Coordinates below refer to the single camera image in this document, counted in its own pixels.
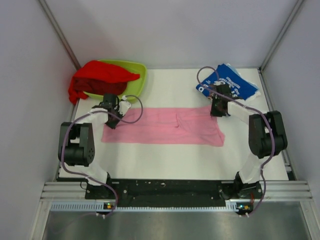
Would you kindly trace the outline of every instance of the green basket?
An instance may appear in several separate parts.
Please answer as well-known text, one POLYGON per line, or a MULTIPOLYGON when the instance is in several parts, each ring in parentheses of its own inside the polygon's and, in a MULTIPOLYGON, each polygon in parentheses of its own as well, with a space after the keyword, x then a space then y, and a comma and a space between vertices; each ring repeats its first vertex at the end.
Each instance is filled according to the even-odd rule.
MULTIPOLYGON (((144 85, 147 77, 147 68, 145 65, 138 62, 133 62, 133 61, 108 60, 108 59, 100 59, 99 61, 107 64, 120 66, 134 74, 140 74, 139 79, 134 81, 128 81, 125 91, 118 96, 120 99, 122 98, 123 95, 135 95, 138 97, 141 94, 142 90, 144 89, 144 85)), ((100 102, 102 102, 104 99, 103 95, 93 94, 86 91, 84 91, 84 93, 88 95, 90 98, 98 99, 100 102)), ((127 100, 133 103, 137 99, 133 96, 129 96, 127 100)))

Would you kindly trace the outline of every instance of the lime green bowl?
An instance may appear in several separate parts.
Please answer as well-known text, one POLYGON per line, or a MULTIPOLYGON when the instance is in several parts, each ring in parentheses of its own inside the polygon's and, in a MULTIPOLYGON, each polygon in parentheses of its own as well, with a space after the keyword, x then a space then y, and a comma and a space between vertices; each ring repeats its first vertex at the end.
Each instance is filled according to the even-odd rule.
MULTIPOLYGON (((140 74, 139 79, 134 81, 128 81, 126 89, 121 95, 118 96, 120 99, 122 98, 123 95, 135 95, 138 97, 141 94, 142 90, 144 89, 144 85, 147 77, 147 68, 145 65, 141 63, 133 62, 133 61, 121 61, 121 60, 109 60, 109 59, 101 59, 99 61, 107 64, 120 66, 134 74, 140 74)), ((90 98, 98 99, 100 102, 102 102, 104 99, 103 95, 97 95, 97 94, 93 94, 86 91, 84 91, 84 93, 88 95, 90 98)), ((127 100, 133 103, 137 99, 133 96, 129 96, 127 100)))

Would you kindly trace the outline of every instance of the folded pink fabric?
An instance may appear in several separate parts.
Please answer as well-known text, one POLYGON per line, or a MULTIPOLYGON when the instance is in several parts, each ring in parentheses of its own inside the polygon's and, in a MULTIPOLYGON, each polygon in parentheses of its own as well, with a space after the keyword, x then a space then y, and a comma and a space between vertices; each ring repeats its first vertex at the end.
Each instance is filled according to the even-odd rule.
MULTIPOLYGON (((132 108, 124 116, 136 120, 140 108, 132 108)), ((104 126, 102 142, 138 144, 197 144, 222 147, 225 135, 217 118, 210 116, 210 106, 198 108, 144 108, 134 124, 120 122, 116 129, 104 126)))

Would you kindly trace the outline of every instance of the metal frame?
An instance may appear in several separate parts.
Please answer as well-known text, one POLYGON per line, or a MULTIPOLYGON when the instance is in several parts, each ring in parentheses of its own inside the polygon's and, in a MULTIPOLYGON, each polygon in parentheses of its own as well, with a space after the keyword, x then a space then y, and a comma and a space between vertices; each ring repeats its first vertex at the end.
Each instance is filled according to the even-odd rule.
MULTIPOLYGON (((66 37, 63 34, 58 22, 56 21, 53 13, 50 10, 46 0, 37 0, 40 4, 44 14, 48 18, 50 24, 52 25, 58 39, 61 41, 63 47, 65 48, 71 62, 76 69, 81 68, 76 55, 74 54, 70 44, 68 43, 66 37)), ((289 27, 292 25, 300 10, 302 9, 305 0, 297 0, 294 5, 289 17, 284 23, 281 31, 277 35, 275 41, 273 42, 269 52, 267 53, 261 67, 259 68, 259 76, 262 83, 263 91, 265 93, 266 101, 269 109, 274 109, 274 104, 269 95, 268 87, 263 76, 263 71, 270 62, 271 58, 275 54, 277 48, 282 42, 284 36, 286 35, 289 27)), ((73 107, 70 119, 73 120, 78 108, 78 103, 73 107)), ((290 161, 287 151, 283 152, 283 159, 285 166, 288 171, 291 170, 292 163, 290 161)), ((46 223, 49 217, 49 212, 52 203, 57 202, 72 202, 72 203, 98 203, 97 200, 86 200, 85 190, 80 188, 80 182, 46 182, 41 194, 40 202, 36 212, 36 217, 34 219, 30 240, 41 240, 45 232, 46 223)), ((105 199, 104 202, 112 203, 114 200, 105 199)), ((230 199, 229 203, 241 202, 241 199, 230 199)), ((264 202, 300 202, 301 209, 303 211, 306 225, 309 229, 310 235, 313 240, 320 240, 320 220, 317 212, 315 203, 308 186, 307 181, 267 181, 267 191, 264 202)))

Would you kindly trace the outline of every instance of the gray floor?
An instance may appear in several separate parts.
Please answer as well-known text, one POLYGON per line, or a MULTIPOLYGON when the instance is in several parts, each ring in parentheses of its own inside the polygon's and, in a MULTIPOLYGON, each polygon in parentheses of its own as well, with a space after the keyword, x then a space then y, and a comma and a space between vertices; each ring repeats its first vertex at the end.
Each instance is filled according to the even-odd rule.
POLYGON ((264 203, 248 218, 233 212, 114 213, 103 220, 83 213, 54 212, 44 240, 308 240, 311 239, 299 203, 264 203))

